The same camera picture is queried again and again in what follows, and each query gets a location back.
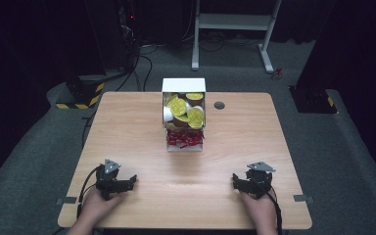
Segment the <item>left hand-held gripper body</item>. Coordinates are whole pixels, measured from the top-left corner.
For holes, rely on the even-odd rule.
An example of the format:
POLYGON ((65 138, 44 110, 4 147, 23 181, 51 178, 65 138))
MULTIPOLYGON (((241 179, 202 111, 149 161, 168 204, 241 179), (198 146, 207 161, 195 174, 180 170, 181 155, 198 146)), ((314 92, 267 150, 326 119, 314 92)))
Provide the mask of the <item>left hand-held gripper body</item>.
POLYGON ((105 163, 99 166, 96 172, 96 188, 101 192, 102 198, 108 201, 110 195, 115 193, 114 186, 121 184, 117 180, 120 164, 105 159, 105 163))

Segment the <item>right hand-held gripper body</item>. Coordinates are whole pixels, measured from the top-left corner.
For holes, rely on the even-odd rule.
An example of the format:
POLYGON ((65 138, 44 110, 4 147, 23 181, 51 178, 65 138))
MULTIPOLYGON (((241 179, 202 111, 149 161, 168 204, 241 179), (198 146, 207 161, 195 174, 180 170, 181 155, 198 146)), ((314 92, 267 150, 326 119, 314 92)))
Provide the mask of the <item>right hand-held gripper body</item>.
POLYGON ((255 195, 257 199, 261 198, 272 188, 272 173, 275 169, 265 162, 248 164, 247 168, 247 192, 255 195))

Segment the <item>grey tape strip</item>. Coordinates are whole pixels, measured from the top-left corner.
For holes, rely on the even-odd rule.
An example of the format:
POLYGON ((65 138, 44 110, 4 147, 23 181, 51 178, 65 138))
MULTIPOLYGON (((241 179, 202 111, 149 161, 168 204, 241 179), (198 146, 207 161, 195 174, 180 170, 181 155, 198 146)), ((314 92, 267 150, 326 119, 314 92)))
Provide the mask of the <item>grey tape strip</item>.
POLYGON ((55 205, 61 206, 64 204, 75 204, 77 200, 77 197, 64 197, 64 198, 58 198, 55 202, 55 205))
POLYGON ((306 202, 311 204, 314 202, 314 199, 311 196, 307 195, 293 195, 295 202, 306 202))

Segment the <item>pile of red packets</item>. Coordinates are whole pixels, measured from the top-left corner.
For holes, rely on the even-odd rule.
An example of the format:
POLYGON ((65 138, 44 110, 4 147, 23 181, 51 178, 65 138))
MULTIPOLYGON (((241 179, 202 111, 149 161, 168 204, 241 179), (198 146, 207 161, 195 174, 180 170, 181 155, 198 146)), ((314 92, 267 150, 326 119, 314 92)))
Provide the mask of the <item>pile of red packets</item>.
POLYGON ((203 144, 204 134, 196 129, 169 129, 166 132, 166 142, 169 146, 179 149, 194 147, 203 144))

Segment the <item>pile of yellow-lid cups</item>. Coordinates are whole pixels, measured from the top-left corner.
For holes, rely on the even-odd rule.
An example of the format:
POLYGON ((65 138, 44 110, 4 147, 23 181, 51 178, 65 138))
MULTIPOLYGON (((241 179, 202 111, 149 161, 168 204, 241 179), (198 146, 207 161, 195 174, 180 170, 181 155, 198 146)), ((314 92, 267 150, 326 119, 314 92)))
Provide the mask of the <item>pile of yellow-lid cups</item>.
POLYGON ((206 126, 205 93, 165 93, 163 98, 164 128, 202 129, 206 126))

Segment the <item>black stand with striped base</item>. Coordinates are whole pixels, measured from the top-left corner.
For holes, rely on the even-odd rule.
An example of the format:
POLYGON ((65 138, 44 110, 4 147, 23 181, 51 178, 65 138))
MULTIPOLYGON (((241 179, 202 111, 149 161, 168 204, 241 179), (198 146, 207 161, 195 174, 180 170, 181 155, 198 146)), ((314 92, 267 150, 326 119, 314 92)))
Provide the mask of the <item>black stand with striped base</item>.
POLYGON ((70 79, 63 86, 55 106, 58 109, 91 109, 99 101, 104 85, 104 82, 79 77, 70 79))

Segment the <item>black stand base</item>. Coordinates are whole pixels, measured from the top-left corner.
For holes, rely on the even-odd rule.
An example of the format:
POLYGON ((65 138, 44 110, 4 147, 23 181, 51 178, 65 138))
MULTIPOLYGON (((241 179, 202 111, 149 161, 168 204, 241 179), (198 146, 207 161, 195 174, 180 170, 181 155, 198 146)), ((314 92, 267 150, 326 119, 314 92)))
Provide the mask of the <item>black stand base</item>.
POLYGON ((312 92, 296 86, 290 86, 289 91, 299 113, 336 114, 338 112, 334 101, 325 91, 312 92))

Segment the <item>white cardboard box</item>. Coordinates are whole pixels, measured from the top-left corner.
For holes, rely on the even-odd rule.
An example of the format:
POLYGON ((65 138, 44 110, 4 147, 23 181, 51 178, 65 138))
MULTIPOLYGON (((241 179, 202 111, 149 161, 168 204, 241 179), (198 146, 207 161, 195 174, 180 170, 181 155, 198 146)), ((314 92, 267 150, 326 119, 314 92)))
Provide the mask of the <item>white cardboard box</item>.
MULTIPOLYGON (((206 82, 203 78, 164 78, 163 79, 163 87, 162 87, 162 103, 165 93, 188 93, 188 92, 204 92, 205 93, 205 110, 206 110, 206 82)), ((193 129, 193 128, 171 128, 173 129, 193 129)), ((166 140, 166 132, 168 131, 168 128, 164 128, 165 130, 165 140, 166 140)), ((168 151, 202 151, 203 150, 203 144, 194 146, 194 147, 187 147, 183 149, 179 149, 176 146, 169 146, 166 142, 166 149, 168 151)))

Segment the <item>dark equipment rack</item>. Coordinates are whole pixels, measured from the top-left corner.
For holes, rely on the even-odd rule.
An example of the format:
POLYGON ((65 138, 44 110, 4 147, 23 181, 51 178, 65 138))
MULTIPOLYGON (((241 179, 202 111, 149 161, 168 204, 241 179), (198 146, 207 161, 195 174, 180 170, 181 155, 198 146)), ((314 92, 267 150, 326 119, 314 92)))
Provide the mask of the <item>dark equipment rack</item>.
POLYGON ((131 68, 139 52, 141 34, 137 19, 136 0, 116 0, 122 66, 131 68))

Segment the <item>white metal stand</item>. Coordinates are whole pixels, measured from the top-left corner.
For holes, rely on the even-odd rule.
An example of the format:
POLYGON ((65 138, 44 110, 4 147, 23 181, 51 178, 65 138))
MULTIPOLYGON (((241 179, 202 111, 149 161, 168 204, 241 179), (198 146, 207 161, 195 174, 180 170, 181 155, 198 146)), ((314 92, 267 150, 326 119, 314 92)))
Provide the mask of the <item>white metal stand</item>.
POLYGON ((275 68, 269 59, 267 47, 277 20, 281 3, 282 0, 275 0, 273 10, 270 15, 230 15, 202 13, 200 10, 201 0, 196 0, 191 69, 193 71, 197 71, 200 67, 199 36, 201 29, 232 29, 265 32, 263 42, 258 45, 258 51, 265 71, 267 73, 274 73, 275 68))

